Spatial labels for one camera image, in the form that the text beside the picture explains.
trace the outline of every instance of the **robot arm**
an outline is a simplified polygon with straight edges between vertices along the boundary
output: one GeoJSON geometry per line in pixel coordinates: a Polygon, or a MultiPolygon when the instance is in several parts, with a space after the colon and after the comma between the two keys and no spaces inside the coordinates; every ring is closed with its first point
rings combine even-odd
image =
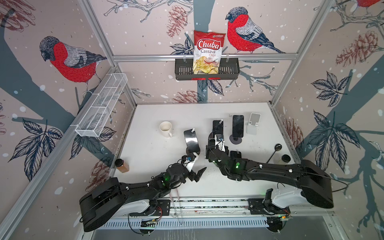
{"type": "Polygon", "coordinates": [[[200,180],[206,167],[195,174],[192,166],[197,158],[195,152],[189,153],[183,156],[181,163],[170,165],[165,172],[152,177],[148,182],[127,184],[119,182],[116,177],[108,179],[79,201],[84,231],[99,228],[113,216],[129,213],[152,214],[157,207],[157,199],[185,183],[187,178],[196,182],[200,180]]]}

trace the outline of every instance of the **shelf basket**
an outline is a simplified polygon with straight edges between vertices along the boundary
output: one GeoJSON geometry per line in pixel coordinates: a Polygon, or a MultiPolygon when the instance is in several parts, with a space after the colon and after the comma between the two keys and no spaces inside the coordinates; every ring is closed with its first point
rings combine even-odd
{"type": "Polygon", "coordinates": [[[109,76],[108,81],[78,124],[75,130],[77,134],[81,137],[100,136],[125,84],[127,84],[127,76],[124,73],[113,73],[109,76]]]}
{"type": "Polygon", "coordinates": [[[185,80],[234,80],[240,73],[238,58],[221,58],[218,74],[193,74],[193,59],[175,59],[175,75],[179,81],[185,80]]]}

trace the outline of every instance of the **white mug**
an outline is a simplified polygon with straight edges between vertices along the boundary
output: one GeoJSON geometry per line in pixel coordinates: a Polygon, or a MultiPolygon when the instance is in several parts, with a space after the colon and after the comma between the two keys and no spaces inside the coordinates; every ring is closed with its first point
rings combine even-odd
{"type": "Polygon", "coordinates": [[[172,133],[170,132],[172,129],[172,123],[170,122],[162,122],[159,126],[160,128],[160,133],[164,137],[172,137],[172,133]]]}

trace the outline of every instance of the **red bird illustration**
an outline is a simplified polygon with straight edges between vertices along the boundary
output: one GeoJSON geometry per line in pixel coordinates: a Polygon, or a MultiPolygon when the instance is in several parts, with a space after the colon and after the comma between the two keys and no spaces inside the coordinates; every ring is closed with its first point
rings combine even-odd
{"type": "Polygon", "coordinates": [[[240,51],[253,53],[255,49],[262,48],[269,48],[278,53],[284,53],[277,49],[266,38],[263,30],[252,22],[245,8],[232,8],[225,19],[228,20],[228,40],[237,49],[236,53],[240,51]]]}
{"type": "MultiPolygon", "coordinates": [[[[349,1],[352,1],[352,0],[345,0],[345,1],[341,2],[341,3],[339,3],[339,5],[342,5],[342,4],[344,4],[346,2],[349,2],[349,1]]],[[[370,6],[372,6],[372,5],[374,5],[375,3],[378,3],[381,0],[354,0],[354,1],[357,2],[357,7],[365,7],[367,13],[364,16],[366,16],[368,14],[372,14],[372,13],[368,12],[368,8],[370,6]]]]}
{"type": "Polygon", "coordinates": [[[84,48],[62,43],[52,36],[41,41],[40,51],[44,61],[49,59],[66,79],[76,83],[86,83],[87,88],[83,92],[83,97],[86,93],[92,93],[88,90],[88,80],[93,75],[97,76],[97,65],[107,59],[99,54],[88,52],[84,48]]]}

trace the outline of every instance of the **white table surface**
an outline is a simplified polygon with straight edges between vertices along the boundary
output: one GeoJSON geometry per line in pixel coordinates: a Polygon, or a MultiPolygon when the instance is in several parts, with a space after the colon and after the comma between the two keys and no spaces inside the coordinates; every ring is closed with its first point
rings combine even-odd
{"type": "Polygon", "coordinates": [[[291,156],[282,134],[267,103],[217,103],[217,104],[164,104],[138,105],[121,156],[129,164],[129,172],[115,172],[120,182],[147,182],[151,176],[164,172],[168,165],[186,155],[184,131],[195,128],[201,153],[193,170],[207,167],[198,183],[187,179],[178,187],[179,197],[224,197],[264,195],[269,188],[276,188],[275,182],[265,180],[236,182],[223,176],[220,170],[205,159],[205,146],[212,131],[213,120],[224,120],[224,145],[229,151],[239,150],[242,158],[266,162],[280,143],[283,148],[276,152],[270,163],[282,155],[291,156]],[[257,135],[246,133],[246,122],[251,113],[260,113],[257,135]],[[244,115],[244,137],[242,143],[230,142],[232,115],[244,115]],[[172,138],[160,134],[159,124],[172,123],[172,138]]]}

